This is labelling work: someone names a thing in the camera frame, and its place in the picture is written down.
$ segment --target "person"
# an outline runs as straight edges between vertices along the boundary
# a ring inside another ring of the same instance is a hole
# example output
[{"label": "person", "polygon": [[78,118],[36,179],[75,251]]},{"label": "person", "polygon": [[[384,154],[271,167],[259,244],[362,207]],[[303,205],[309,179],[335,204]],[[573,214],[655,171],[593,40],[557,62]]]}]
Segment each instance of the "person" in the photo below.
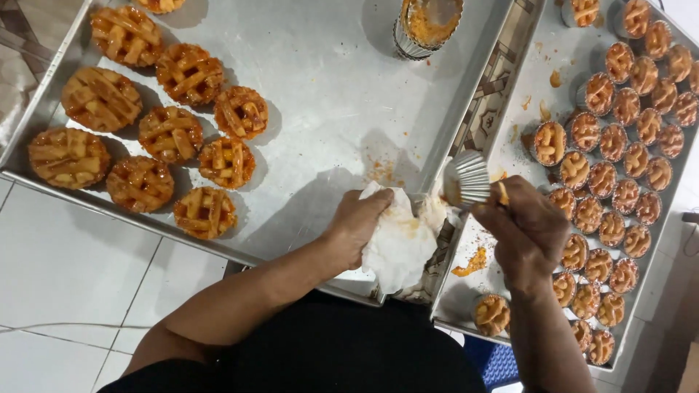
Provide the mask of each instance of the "person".
[{"label": "person", "polygon": [[[595,392],[553,291],[570,225],[523,178],[502,182],[508,209],[484,203],[471,213],[499,240],[521,381],[536,392]],[[359,195],[344,195],[317,240],[205,288],[158,322],[100,392],[484,392],[463,349],[432,327],[423,306],[390,299],[370,308],[313,290],[360,267],[393,198],[391,190]]]}]

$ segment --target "hand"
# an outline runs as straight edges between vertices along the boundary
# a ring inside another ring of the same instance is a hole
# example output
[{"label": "hand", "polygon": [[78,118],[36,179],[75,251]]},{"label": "hand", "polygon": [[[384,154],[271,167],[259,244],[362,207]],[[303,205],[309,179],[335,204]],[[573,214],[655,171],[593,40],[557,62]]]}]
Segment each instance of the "hand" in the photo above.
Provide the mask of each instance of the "hand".
[{"label": "hand", "polygon": [[361,266],[361,251],[374,234],[379,215],[391,205],[394,196],[391,189],[361,200],[360,194],[360,190],[345,193],[335,217],[320,237],[331,249],[329,263],[334,276]]},{"label": "hand", "polygon": [[[503,267],[510,289],[530,294],[548,286],[570,235],[565,213],[536,191],[521,176],[501,181],[510,199],[507,209],[479,203],[473,217],[498,240],[495,258]],[[491,184],[491,196],[500,199],[500,188]]]}]

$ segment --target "metal baking tray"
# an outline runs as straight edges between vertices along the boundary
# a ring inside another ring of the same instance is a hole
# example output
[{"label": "metal baking tray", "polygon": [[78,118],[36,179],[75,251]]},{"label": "metal baking tray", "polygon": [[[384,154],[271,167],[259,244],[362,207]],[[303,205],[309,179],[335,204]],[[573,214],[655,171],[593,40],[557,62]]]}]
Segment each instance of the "metal baking tray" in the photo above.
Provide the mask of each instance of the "metal baking tray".
[{"label": "metal baking tray", "polygon": [[[560,6],[557,6],[554,0],[541,1],[536,10],[534,28],[524,52],[524,59],[510,92],[509,101],[505,104],[500,127],[495,136],[487,142],[485,150],[491,174],[507,171],[509,176],[521,175],[525,177],[536,187],[550,187],[546,169],[536,163],[524,150],[519,133],[541,123],[542,111],[540,107],[548,110],[552,114],[553,120],[565,124],[575,108],[573,99],[575,89],[584,82],[586,75],[589,75],[592,64],[596,61],[595,54],[599,50],[606,50],[609,45],[619,40],[613,34],[612,21],[616,12],[624,6],[624,2],[620,0],[601,0],[600,2],[600,14],[604,17],[603,24],[599,27],[569,29],[561,20]],[[657,9],[651,1],[649,3],[654,18],[665,20],[672,26],[675,42],[688,47],[695,57],[699,55],[699,45],[692,41],[688,34],[682,31],[663,11]],[[553,88],[549,81],[554,70],[561,74],[563,84],[558,88]],[[675,172],[674,179],[670,186],[661,193],[665,206],[664,211],[658,222],[650,227],[653,238],[652,248],[646,256],[637,260],[641,282],[637,289],[624,295],[626,300],[624,321],[610,329],[616,340],[614,354],[611,360],[599,369],[611,371],[624,349],[628,323],[632,320],[636,300],[643,290],[646,272],[648,272],[653,256],[656,254],[658,239],[667,221],[668,207],[675,197],[679,179],[684,172],[689,151],[696,138],[697,127],[684,128],[683,130],[685,135],[684,149],[678,158],[672,160]],[[587,236],[587,239],[591,249],[606,248],[599,243],[594,235]],[[504,333],[502,336],[494,338],[483,337],[475,329],[470,318],[469,308],[472,300],[478,294],[492,292],[510,298],[510,294],[504,286],[500,265],[496,263],[493,256],[495,243],[495,239],[485,232],[475,220],[471,218],[466,220],[462,235],[454,250],[455,257],[439,284],[440,289],[433,304],[432,317],[438,326],[509,345],[510,340]],[[455,266],[466,266],[479,246],[485,247],[487,251],[488,263],[485,269],[464,278],[450,273]],[[620,251],[607,249],[612,257],[617,259]],[[568,319],[576,319],[570,309],[565,309],[564,313]],[[597,324],[598,322],[594,320],[592,325],[596,328],[600,326]]]},{"label": "metal baking tray", "polygon": [[[256,89],[268,102],[267,130],[248,145],[257,169],[229,192],[238,226],[200,241],[174,225],[172,203],[187,190],[213,185],[197,163],[170,166],[175,195],[153,214],[114,205],[104,183],[85,191],[53,188],[37,178],[25,146],[49,126],[84,127],[59,105],[62,87],[81,66],[115,70],[135,82],[144,116],[175,104],[154,69],[129,69],[90,43],[89,16],[125,0],[86,0],[46,77],[0,159],[0,171],[21,183],[247,266],[279,257],[322,233],[343,192],[369,180],[427,192],[456,136],[495,46],[512,0],[469,1],[461,25],[429,62],[398,58],[393,24],[401,1],[189,0],[180,10],[150,15],[165,44],[196,43],[222,60],[230,85]],[[211,106],[191,110],[207,141],[218,136]],[[99,134],[114,159],[147,155],[137,125]],[[349,271],[320,288],[380,306],[372,273]]]}]

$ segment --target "blue plastic stool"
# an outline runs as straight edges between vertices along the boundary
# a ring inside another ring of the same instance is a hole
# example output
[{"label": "blue plastic stool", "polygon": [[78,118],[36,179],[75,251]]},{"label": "blue plastic stool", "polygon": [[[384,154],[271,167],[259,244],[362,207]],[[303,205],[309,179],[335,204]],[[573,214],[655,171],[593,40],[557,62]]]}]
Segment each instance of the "blue plastic stool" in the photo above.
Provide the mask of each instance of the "blue plastic stool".
[{"label": "blue plastic stool", "polygon": [[478,369],[488,392],[519,382],[512,348],[464,334],[463,351]]}]

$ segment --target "person's left hand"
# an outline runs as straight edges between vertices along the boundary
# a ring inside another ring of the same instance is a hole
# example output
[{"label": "person's left hand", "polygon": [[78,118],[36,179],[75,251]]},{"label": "person's left hand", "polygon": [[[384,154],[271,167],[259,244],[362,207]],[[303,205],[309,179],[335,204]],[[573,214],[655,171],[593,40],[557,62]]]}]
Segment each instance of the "person's left hand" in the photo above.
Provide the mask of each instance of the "person's left hand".
[{"label": "person's left hand", "polygon": [[331,250],[332,271],[336,275],[361,266],[361,251],[374,234],[379,215],[391,205],[394,193],[381,190],[359,199],[361,190],[345,193],[333,220],[319,240],[325,241]]}]

